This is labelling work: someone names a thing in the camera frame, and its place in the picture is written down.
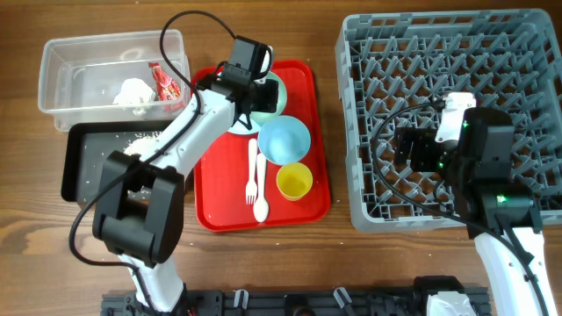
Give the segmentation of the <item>light blue bowl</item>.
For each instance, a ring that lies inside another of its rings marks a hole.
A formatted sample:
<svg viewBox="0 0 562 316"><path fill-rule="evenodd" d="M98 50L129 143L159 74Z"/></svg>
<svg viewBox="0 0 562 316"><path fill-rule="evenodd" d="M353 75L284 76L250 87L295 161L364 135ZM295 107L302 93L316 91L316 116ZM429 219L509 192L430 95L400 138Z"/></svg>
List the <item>light blue bowl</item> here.
<svg viewBox="0 0 562 316"><path fill-rule="evenodd" d="M257 141L265 158L279 166L301 161L312 145L306 125L298 118L285 115L266 122Z"/></svg>

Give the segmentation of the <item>green bowl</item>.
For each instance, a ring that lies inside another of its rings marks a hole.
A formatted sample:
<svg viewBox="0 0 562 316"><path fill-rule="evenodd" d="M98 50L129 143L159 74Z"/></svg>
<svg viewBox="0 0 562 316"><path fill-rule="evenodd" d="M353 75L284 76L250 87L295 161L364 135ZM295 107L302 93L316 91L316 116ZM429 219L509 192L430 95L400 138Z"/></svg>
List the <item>green bowl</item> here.
<svg viewBox="0 0 562 316"><path fill-rule="evenodd" d="M254 120L258 125L262 125L265 122L279 116L285 110L288 95L285 84L283 80L275 73L269 72L266 76L267 79L274 80L278 83L278 94L277 94L277 109L275 112L268 113L268 112L252 112L250 114L250 118Z"/></svg>

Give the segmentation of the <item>red snack wrapper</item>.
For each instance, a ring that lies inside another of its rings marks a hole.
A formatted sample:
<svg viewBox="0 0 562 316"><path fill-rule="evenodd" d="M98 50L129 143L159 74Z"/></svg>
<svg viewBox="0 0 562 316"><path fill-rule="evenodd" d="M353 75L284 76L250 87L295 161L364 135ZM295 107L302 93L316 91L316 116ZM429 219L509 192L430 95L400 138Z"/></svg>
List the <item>red snack wrapper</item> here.
<svg viewBox="0 0 562 316"><path fill-rule="evenodd" d="M158 99L173 101L173 104L164 105L163 111L172 113L183 109L184 101L181 99L181 89L177 82L163 70L158 62L150 62L148 66L156 83Z"/></svg>

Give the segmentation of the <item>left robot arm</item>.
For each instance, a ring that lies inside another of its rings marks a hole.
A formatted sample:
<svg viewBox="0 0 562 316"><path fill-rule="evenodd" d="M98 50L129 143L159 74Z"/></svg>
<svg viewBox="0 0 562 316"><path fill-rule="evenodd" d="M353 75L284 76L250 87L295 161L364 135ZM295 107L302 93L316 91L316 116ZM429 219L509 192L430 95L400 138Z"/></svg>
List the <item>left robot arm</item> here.
<svg viewBox="0 0 562 316"><path fill-rule="evenodd" d="M277 109L278 84L268 78L271 47L237 36L219 73L190 86L183 112L139 154L115 151L104 162L90 201L93 235L129 269L135 306L146 315L187 311L186 289L172 254L184 225L184 183L205 151L235 124L252 128L252 112Z"/></svg>

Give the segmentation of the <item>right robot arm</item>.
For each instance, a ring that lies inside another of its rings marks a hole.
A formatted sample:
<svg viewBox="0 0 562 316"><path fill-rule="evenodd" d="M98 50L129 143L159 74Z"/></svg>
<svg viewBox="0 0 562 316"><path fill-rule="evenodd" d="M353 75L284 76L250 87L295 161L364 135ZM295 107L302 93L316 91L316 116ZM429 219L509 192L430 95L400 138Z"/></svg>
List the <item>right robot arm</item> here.
<svg viewBox="0 0 562 316"><path fill-rule="evenodd" d="M437 140L433 129L398 128L395 163L436 172L450 186L454 210L468 222L498 314L556 314L535 195L511 178L515 128L510 116L469 108L453 130L451 140Z"/></svg>

